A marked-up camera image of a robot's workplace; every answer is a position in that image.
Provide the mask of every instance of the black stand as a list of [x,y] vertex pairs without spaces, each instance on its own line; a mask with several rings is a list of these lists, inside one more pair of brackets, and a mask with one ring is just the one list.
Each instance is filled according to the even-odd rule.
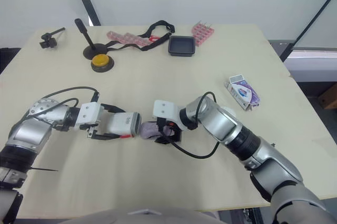
[[80,32],[83,34],[87,42],[89,43],[89,46],[86,47],[83,51],[83,56],[86,59],[92,60],[94,56],[98,54],[106,54],[107,53],[107,46],[105,44],[94,44],[88,33],[87,30],[82,22],[81,19],[75,19],[75,24],[77,28],[80,30]]
[[60,28],[54,32],[46,33],[41,36],[41,39],[44,40],[44,42],[40,42],[41,48],[54,48],[57,45],[56,39],[52,37],[52,35],[55,35],[58,32],[61,32],[65,30],[65,28]]

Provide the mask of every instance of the red tag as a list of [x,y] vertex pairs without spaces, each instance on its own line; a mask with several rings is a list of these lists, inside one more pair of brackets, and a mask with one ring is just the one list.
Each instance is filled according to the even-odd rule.
[[155,42],[159,39],[160,37],[159,36],[150,36],[149,40],[150,42]]
[[132,135],[120,136],[120,138],[129,138],[129,137],[132,137]]

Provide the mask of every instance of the small black clamp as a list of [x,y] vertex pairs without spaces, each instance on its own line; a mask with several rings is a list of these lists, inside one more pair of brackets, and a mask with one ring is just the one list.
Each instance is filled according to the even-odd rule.
[[56,39],[52,37],[52,35],[55,35],[58,32],[61,32],[65,30],[65,28],[60,28],[54,32],[46,33],[41,36],[41,39],[44,40],[44,42],[40,42],[41,48],[54,48],[57,45]]

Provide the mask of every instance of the black handle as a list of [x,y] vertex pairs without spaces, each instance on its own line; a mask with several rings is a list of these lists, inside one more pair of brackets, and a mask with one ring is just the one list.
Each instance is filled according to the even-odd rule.
[[92,50],[95,50],[96,47],[95,47],[93,41],[91,41],[91,39],[90,39],[90,37],[89,37],[89,35],[88,35],[88,33],[87,33],[86,27],[84,26],[82,20],[79,19],[79,18],[75,19],[75,24],[76,24],[78,30],[83,34],[83,36],[85,37],[85,39],[86,39],[87,42],[89,43],[91,49],[92,49]]
[[84,33],[87,32],[86,27],[84,26],[84,24],[83,24],[83,22],[82,22],[81,19],[79,19],[79,18],[75,19],[75,24],[76,24],[78,30],[79,30],[82,34],[84,34]]
[[65,30],[64,27],[63,27],[63,28],[60,28],[60,29],[58,29],[58,30],[56,30],[56,31],[54,31],[54,32],[51,32],[51,35],[55,35],[56,33],[61,32],[61,31],[64,31],[64,30]]

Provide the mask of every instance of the pink object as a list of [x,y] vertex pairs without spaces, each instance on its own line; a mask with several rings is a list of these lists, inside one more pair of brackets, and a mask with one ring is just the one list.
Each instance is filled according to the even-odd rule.
[[195,39],[195,45],[200,46],[207,38],[214,33],[214,29],[198,22],[192,28],[192,34]]
[[147,38],[135,36],[130,33],[126,33],[125,35],[121,35],[119,33],[109,31],[106,36],[112,41],[118,41],[121,44],[137,44],[141,47],[150,45],[151,42]]

